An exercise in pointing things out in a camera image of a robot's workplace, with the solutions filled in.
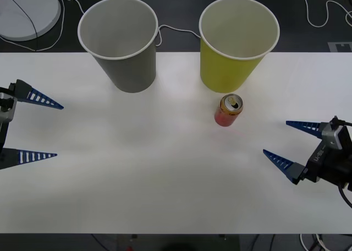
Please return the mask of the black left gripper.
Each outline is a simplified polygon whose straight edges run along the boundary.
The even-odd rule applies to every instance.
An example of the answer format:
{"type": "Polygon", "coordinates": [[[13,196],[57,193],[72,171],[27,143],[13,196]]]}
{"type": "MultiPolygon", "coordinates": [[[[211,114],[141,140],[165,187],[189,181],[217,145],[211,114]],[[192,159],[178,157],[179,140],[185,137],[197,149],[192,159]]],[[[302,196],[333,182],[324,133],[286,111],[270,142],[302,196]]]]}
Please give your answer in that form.
{"type": "MultiPolygon", "coordinates": [[[[31,103],[40,106],[46,106],[62,110],[64,107],[51,99],[47,95],[34,89],[31,85],[23,80],[17,79],[15,83],[10,84],[10,91],[14,97],[20,102],[31,103]]],[[[51,159],[56,157],[55,153],[37,152],[29,150],[18,150],[3,148],[6,142],[9,123],[1,123],[0,131],[0,152],[1,152],[1,169],[6,169],[14,166],[20,166],[27,163],[32,163],[40,160],[51,159]]]]}

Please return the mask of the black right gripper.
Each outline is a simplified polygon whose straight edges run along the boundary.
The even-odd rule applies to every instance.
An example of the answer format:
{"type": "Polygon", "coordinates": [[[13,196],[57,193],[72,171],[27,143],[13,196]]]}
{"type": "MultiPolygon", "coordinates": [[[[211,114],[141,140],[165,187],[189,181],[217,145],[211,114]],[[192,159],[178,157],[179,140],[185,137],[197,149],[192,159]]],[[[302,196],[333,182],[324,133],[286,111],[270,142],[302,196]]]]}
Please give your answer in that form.
{"type": "MultiPolygon", "coordinates": [[[[286,121],[286,125],[307,134],[322,139],[325,122],[286,121]]],[[[266,157],[289,179],[297,185],[300,181],[308,179],[314,183],[323,179],[334,185],[351,183],[351,142],[343,144],[341,150],[332,149],[321,141],[306,166],[290,161],[263,149],[266,157]]]]}

